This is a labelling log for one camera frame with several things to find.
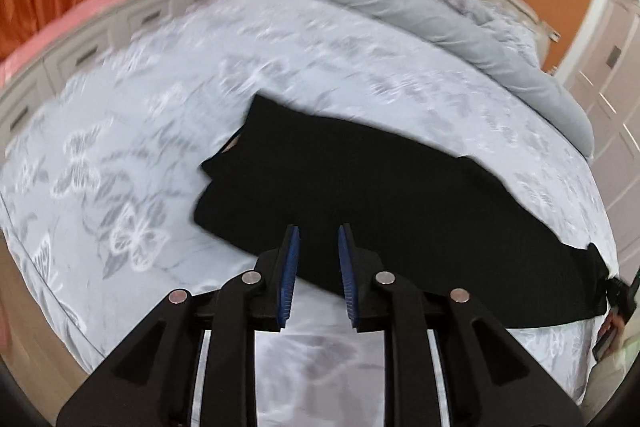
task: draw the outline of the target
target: floor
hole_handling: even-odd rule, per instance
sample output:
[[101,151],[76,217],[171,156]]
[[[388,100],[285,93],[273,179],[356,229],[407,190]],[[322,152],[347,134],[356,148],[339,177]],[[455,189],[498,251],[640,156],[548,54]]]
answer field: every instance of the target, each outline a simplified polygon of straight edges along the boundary
[[0,355],[15,381],[52,425],[62,405],[87,375],[51,330],[0,234],[0,302],[10,344]]

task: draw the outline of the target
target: black pants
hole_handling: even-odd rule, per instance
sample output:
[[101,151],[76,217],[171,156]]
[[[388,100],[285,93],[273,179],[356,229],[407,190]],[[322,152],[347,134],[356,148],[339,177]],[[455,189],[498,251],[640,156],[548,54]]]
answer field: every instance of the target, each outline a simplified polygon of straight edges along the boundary
[[242,250],[301,231],[298,275],[341,294],[337,230],[424,291],[462,287],[505,327],[570,323],[607,310],[597,248],[564,245],[502,182],[397,134],[312,116],[256,95],[238,143],[202,164],[194,220]]

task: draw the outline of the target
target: metal pin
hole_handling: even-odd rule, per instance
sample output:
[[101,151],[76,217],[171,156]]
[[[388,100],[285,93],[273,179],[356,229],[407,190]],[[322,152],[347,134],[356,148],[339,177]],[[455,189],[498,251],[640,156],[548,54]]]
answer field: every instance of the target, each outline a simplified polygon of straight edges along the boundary
[[262,275],[254,270],[242,274],[242,282],[244,284],[257,284],[260,279],[262,279]]
[[174,290],[169,293],[169,302],[171,304],[182,304],[187,300],[187,292],[184,290]]
[[464,288],[456,288],[455,290],[451,290],[451,293],[449,294],[449,296],[455,302],[464,303],[469,300],[469,297],[471,295],[469,295],[469,292],[466,291]]
[[376,273],[376,281],[380,284],[391,284],[396,281],[396,276],[391,272],[378,272]]

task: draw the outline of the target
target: pink countertop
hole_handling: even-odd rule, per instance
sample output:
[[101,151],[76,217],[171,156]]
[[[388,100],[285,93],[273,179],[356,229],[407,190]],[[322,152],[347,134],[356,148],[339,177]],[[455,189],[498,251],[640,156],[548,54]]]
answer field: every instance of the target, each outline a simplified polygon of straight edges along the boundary
[[0,88],[11,82],[11,78],[16,73],[40,55],[56,39],[123,1],[125,0],[84,0],[62,17],[47,24],[0,64]]

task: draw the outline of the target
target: leaf pattern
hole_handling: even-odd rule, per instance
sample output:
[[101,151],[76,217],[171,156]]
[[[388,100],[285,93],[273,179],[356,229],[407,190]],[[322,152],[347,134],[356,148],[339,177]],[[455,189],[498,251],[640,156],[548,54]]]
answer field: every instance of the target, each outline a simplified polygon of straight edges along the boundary
[[[12,257],[87,371],[172,289],[212,291],[254,265],[191,211],[207,184],[198,165],[259,89],[477,158],[564,242],[594,242],[617,269],[587,163],[478,70],[327,3],[220,0],[76,75],[0,171]],[[577,398],[598,327],[512,333]],[[351,331],[340,299],[299,282],[285,334],[256,342],[261,425],[382,424],[382,336]]]

